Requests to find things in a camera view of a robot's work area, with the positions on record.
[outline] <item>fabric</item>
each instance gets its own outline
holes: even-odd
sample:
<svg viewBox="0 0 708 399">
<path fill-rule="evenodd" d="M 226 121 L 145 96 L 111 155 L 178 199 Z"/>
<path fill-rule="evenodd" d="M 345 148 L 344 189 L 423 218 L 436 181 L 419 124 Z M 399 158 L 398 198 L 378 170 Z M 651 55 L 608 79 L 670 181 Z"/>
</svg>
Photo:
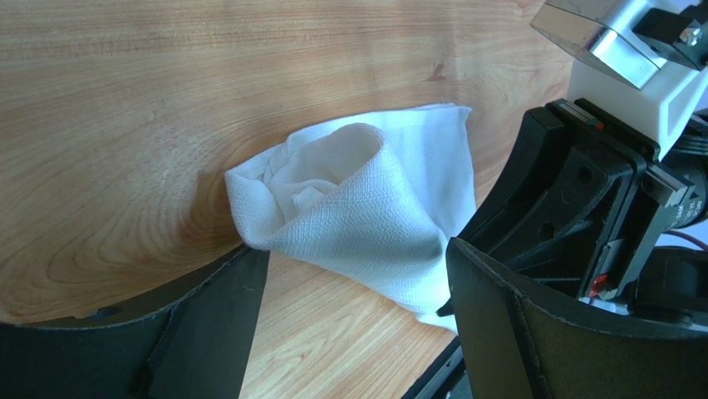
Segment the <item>fabric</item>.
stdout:
<svg viewBox="0 0 708 399">
<path fill-rule="evenodd" d="M 343 274 L 418 320 L 450 299 L 445 249 L 475 211 L 470 108 L 350 116 L 295 132 L 226 173 L 243 241 Z"/>
</svg>

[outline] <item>screw hole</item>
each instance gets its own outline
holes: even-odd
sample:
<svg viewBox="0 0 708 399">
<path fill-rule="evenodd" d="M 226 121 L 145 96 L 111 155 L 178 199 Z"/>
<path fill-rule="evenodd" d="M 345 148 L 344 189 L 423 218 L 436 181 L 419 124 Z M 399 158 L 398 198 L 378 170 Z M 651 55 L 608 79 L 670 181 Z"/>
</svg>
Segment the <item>screw hole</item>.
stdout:
<svg viewBox="0 0 708 399">
<path fill-rule="evenodd" d="M 541 227 L 538 228 L 538 237 L 543 241 L 552 239 L 555 234 L 556 228 L 548 222 L 541 224 Z"/>
<path fill-rule="evenodd" d="M 113 316 L 114 314 L 120 313 L 120 308 L 117 306 L 106 306 L 105 308 L 100 308 L 95 312 L 86 316 L 86 318 L 107 318 Z"/>
<path fill-rule="evenodd" d="M 646 178 L 642 180 L 642 188 L 647 193 L 653 193 L 656 187 L 654 186 L 654 181 L 652 179 Z"/>
<path fill-rule="evenodd" d="M 578 171 L 578 180 L 584 185 L 592 182 L 592 171 L 587 166 L 583 166 Z"/>
</svg>

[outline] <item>wooden table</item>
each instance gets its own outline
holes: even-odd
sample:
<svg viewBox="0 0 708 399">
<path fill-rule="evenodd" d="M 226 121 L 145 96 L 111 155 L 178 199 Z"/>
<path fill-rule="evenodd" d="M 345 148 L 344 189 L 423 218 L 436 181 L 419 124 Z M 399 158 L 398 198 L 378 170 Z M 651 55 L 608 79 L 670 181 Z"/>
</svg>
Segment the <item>wooden table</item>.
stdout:
<svg viewBox="0 0 708 399">
<path fill-rule="evenodd" d="M 304 126 L 436 102 L 483 199 L 569 57 L 540 0 L 0 0 L 0 321 L 82 317 L 239 244 L 224 172 Z M 451 339 L 273 257 L 242 397 L 399 397 Z"/>
</svg>

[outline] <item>red component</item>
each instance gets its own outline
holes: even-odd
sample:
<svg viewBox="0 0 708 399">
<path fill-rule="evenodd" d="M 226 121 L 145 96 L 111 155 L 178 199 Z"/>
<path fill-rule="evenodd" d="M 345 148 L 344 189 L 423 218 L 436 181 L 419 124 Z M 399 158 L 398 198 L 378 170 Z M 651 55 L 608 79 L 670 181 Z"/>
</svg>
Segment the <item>red component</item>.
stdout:
<svg viewBox="0 0 708 399">
<path fill-rule="evenodd" d="M 588 297 L 594 298 L 597 296 L 597 291 L 602 288 L 602 286 L 605 284 L 605 281 L 607 281 L 607 275 L 606 274 L 601 274 L 595 278 L 595 281 L 592 282 L 592 286 L 590 286 L 590 293 L 588 293 Z"/>
</svg>

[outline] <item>bolt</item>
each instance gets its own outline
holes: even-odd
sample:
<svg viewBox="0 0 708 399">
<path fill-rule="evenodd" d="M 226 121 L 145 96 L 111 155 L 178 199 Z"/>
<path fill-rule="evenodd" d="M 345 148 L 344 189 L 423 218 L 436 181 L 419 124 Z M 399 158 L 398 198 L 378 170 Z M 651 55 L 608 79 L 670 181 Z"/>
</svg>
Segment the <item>bolt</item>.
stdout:
<svg viewBox="0 0 708 399">
<path fill-rule="evenodd" d="M 679 38 L 688 47 L 693 47 L 698 44 L 698 41 L 701 39 L 702 36 L 703 32 L 701 32 L 701 29 L 699 27 L 687 27 L 683 30 L 683 32 L 681 32 Z"/>
</svg>

